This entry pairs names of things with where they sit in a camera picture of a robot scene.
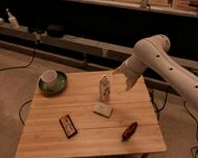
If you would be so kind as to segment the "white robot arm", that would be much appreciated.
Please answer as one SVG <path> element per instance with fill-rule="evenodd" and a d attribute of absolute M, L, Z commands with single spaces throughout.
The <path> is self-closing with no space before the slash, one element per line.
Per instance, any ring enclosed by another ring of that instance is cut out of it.
<path fill-rule="evenodd" d="M 198 77 L 167 55 L 170 39 L 157 34 L 136 42 L 132 54 L 113 71 L 126 77 L 126 89 L 134 87 L 142 73 L 150 68 L 165 79 L 198 112 Z"/>

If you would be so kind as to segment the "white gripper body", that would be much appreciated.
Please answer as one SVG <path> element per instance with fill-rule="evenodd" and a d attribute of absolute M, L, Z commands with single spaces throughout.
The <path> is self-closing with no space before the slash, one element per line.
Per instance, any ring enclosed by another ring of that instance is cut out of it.
<path fill-rule="evenodd" d="M 121 71 L 127 79 L 136 82 L 145 71 L 146 65 L 136 56 L 130 56 L 121 65 Z"/>

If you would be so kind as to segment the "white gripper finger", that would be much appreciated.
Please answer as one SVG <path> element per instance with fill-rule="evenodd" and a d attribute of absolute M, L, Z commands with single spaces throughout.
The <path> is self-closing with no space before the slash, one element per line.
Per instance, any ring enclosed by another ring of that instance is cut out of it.
<path fill-rule="evenodd" d="M 130 90 L 135 86 L 135 83 L 137 82 L 136 79 L 127 79 L 126 80 L 126 91 Z"/>
<path fill-rule="evenodd" d="M 115 70 L 112 71 L 112 75 L 116 75 L 118 73 L 123 73 L 123 67 L 118 66 Z"/>

